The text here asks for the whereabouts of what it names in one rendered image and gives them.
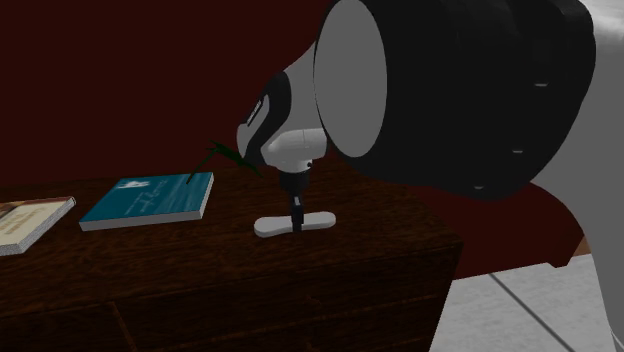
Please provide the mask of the teal book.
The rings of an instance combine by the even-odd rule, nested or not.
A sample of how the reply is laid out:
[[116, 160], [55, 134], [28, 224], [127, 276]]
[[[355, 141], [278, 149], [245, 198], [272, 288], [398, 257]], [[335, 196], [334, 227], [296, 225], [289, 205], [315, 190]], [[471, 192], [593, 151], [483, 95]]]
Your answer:
[[82, 231], [201, 220], [212, 172], [119, 180], [79, 221]]

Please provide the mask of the beige book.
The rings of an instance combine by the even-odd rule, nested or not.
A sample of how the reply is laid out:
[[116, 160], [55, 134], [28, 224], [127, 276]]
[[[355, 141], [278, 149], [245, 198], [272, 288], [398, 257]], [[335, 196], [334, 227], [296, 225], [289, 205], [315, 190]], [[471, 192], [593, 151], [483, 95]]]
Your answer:
[[71, 196], [0, 203], [0, 256], [24, 254], [75, 205]]

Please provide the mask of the white flat elongated object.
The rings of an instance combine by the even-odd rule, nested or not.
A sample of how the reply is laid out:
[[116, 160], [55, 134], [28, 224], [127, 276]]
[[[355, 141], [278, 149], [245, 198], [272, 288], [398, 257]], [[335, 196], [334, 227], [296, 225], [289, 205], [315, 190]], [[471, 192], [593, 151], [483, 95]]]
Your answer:
[[[302, 231], [331, 228], [336, 224], [336, 216], [332, 212], [321, 211], [304, 214]], [[254, 223], [254, 233], [260, 238], [294, 233], [292, 217], [270, 216], [261, 217]]]

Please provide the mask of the dark wooden chest of drawers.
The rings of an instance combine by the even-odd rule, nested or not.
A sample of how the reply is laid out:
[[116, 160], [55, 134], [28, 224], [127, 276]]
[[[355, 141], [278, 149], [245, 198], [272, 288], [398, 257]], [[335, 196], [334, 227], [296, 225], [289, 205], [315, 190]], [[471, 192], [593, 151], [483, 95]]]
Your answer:
[[406, 188], [318, 164], [324, 230], [260, 238], [274, 171], [222, 169], [199, 221], [84, 232], [109, 179], [0, 188], [71, 195], [26, 253], [0, 257], [0, 352], [426, 352], [461, 239]]

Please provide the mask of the green plant sprig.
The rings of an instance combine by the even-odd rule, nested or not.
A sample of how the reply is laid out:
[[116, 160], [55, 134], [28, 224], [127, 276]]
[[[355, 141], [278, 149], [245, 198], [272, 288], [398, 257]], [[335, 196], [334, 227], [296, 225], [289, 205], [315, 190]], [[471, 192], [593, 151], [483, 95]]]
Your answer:
[[259, 177], [263, 177], [263, 175], [259, 172], [257, 167], [247, 161], [238, 151], [235, 151], [222, 143], [218, 143], [214, 140], [211, 140], [214, 144], [213, 147], [207, 147], [208, 155], [203, 158], [200, 163], [193, 169], [193, 171], [189, 174], [186, 184], [189, 184], [193, 177], [200, 171], [200, 168], [205, 165], [215, 154], [220, 154], [227, 159], [233, 161], [237, 166], [244, 167], [250, 169]]

